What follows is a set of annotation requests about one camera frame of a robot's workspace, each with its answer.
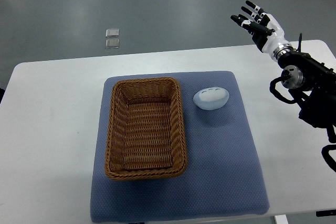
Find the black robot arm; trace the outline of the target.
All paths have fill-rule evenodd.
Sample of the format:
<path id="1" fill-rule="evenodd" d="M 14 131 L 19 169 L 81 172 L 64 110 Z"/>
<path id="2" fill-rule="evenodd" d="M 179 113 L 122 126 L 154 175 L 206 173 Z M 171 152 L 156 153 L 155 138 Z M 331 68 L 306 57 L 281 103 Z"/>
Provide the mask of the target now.
<path id="1" fill-rule="evenodd" d="M 294 48 L 285 39 L 281 25 L 270 13 L 251 1 L 241 7 L 244 12 L 230 18 L 245 29 L 257 46 L 268 54 L 282 69 L 279 77 L 270 82 L 269 91 L 278 100 L 300 107 L 299 119 L 314 128 L 326 129 L 329 144 L 322 148 L 321 155 L 326 164 L 335 170 L 335 72 L 323 62 L 313 59 Z"/>

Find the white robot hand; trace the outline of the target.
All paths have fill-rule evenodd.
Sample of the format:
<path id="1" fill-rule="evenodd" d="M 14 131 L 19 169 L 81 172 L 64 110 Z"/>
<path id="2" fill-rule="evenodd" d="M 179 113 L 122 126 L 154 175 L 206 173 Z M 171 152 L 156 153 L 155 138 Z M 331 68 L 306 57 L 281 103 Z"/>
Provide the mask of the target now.
<path id="1" fill-rule="evenodd" d="M 249 19 L 236 15 L 231 15 L 230 18 L 238 26 L 254 33 L 252 40 L 257 48 L 271 58 L 279 58 L 282 53 L 290 51 L 290 42 L 285 39 L 285 32 L 273 15 L 266 13 L 260 6 L 249 0 L 245 3 L 249 8 L 242 6 L 241 10 L 255 22 L 249 22 Z"/>

